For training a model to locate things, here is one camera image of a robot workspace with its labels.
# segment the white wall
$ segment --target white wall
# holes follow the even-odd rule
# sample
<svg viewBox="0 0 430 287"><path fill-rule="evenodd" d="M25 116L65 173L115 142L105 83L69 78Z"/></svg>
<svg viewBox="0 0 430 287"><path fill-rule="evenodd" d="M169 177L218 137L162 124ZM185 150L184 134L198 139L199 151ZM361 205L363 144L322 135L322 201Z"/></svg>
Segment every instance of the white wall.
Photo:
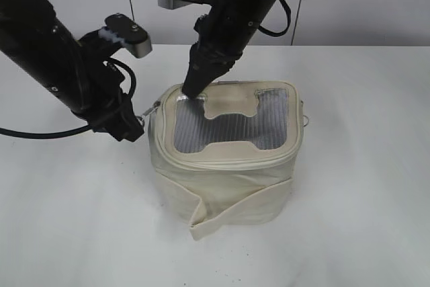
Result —
<svg viewBox="0 0 430 287"><path fill-rule="evenodd" d="M294 45L430 45L430 0L303 0Z"/></svg>
<svg viewBox="0 0 430 287"><path fill-rule="evenodd" d="M59 18L76 36L94 30L115 12L131 15L129 0L50 0ZM300 0L287 0L296 16ZM168 11L157 0L132 0L136 21L155 44L192 44L196 18L208 6ZM286 18L276 4L264 26L282 30ZM303 0L295 45L428 45L430 0ZM289 45L293 28L282 38L256 33L252 44Z"/></svg>

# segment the metal ring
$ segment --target metal ring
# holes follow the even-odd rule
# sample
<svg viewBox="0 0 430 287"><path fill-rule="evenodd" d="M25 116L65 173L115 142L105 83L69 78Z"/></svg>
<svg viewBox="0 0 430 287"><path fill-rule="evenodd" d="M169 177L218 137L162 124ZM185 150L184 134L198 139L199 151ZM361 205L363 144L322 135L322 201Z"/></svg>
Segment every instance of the metal ring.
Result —
<svg viewBox="0 0 430 287"><path fill-rule="evenodd" d="M303 127L308 126L308 125L309 125L309 122L310 122L309 117L308 117L306 114L304 114L304 115L303 115L303 119L305 119L305 120L307 121L306 123L303 123Z"/></svg>

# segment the black cable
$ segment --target black cable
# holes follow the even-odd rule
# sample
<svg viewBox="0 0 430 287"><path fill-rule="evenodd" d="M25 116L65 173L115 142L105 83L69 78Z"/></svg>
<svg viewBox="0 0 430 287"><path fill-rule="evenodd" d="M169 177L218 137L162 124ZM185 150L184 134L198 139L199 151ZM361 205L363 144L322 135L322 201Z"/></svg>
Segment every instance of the black cable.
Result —
<svg viewBox="0 0 430 287"><path fill-rule="evenodd" d="M90 125L86 125L84 127L80 127L73 130L63 131L63 132L53 132L48 134L34 134L31 132L20 132L13 131L9 129L0 128L0 134L9 137L23 138L23 139L58 139L58 138L66 138L70 136L74 136L76 134L82 134L83 132L87 132L91 130Z"/></svg>
<svg viewBox="0 0 430 287"><path fill-rule="evenodd" d="M130 76L130 90L127 95L124 97L124 101L121 102L121 104L111 113L108 115L104 115L102 118L100 118L98 121L95 122L94 125L98 125L112 117L114 114L117 114L122 109L124 109L124 106L128 103L128 100L131 100L134 92L136 91L137 86L137 80L136 75L134 74L133 70L123 62L116 60L114 58L108 58L106 59L107 62L117 65L121 68L123 68ZM9 129L0 128L0 134L10 137L16 137L16 138L23 138L23 139L60 139L60 138L66 138L70 136L74 136L76 134L82 134L84 132L87 132L91 130L92 127L90 125L86 125L77 129L72 129L68 131L63 132L51 132L46 134L35 134L32 132L20 132L20 131L14 131Z"/></svg>
<svg viewBox="0 0 430 287"><path fill-rule="evenodd" d="M287 34L287 32L291 26L291 8L287 4L286 0L279 0L279 2L281 3L282 8L284 9L285 14L287 15L287 27L285 28L285 30L283 30L282 32L272 32L271 30L267 30L263 26L258 27L258 30L260 32L262 32L263 34L266 34L268 36L271 36L271 37L280 37L280 36Z"/></svg>

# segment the zipper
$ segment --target zipper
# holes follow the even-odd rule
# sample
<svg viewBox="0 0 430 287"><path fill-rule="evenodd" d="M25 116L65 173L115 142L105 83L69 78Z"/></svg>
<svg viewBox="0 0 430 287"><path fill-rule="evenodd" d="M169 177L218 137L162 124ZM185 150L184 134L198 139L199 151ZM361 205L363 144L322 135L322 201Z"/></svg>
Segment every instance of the zipper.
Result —
<svg viewBox="0 0 430 287"><path fill-rule="evenodd" d="M262 159L259 161L252 161L247 163L241 163L238 161L219 161L219 162L200 162L200 163L193 163L189 161L178 161L176 158L172 157L170 153L165 149L163 142L165 142L165 132L166 132L166 115L165 115L165 104L166 101L169 99L170 95L178 88L178 86L174 86L170 88L170 91L168 91L159 101L156 101L155 104L157 106L155 107L155 104L152 108L148 109L148 114L152 114L155 110L160 108L160 112L163 114L163 131L161 133L161 139L157 135L158 131L155 131L155 140L154 142L157 145L157 148L164 157L164 159L170 163L174 167L178 167L180 169L188 169L193 171L246 171L246 170L253 170L253 169L263 169L263 168L269 168L269 167L275 167L278 165L281 165L282 163L288 162L291 158L294 158L295 155L297 155L297 146L300 146L300 141L297 140L294 146L290 149L291 153L281 156L281 157L272 157L269 159ZM300 106L301 101L297 97L297 117L300 117ZM298 132L298 137L301 138L301 130Z"/></svg>
<svg viewBox="0 0 430 287"><path fill-rule="evenodd" d="M153 114L153 112L154 112L155 110L157 110L157 109L159 108L159 106L160 106L160 105L161 105L161 102L160 102L160 101L156 101L156 102L154 102L153 106L152 106L152 107L150 107L147 111L145 111L145 112L141 115L141 117L145 118L145 117L147 117L147 116L150 116L151 114Z"/></svg>

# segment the cream pouch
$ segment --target cream pouch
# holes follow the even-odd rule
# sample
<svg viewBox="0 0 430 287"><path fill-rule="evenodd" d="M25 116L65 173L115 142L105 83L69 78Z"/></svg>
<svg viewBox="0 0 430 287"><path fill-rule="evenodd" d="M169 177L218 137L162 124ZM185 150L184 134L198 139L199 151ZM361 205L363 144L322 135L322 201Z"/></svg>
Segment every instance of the cream pouch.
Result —
<svg viewBox="0 0 430 287"><path fill-rule="evenodd" d="M199 240L274 219L292 190L302 102L286 82L219 82L194 100L170 88L150 115L151 161L172 211Z"/></svg>

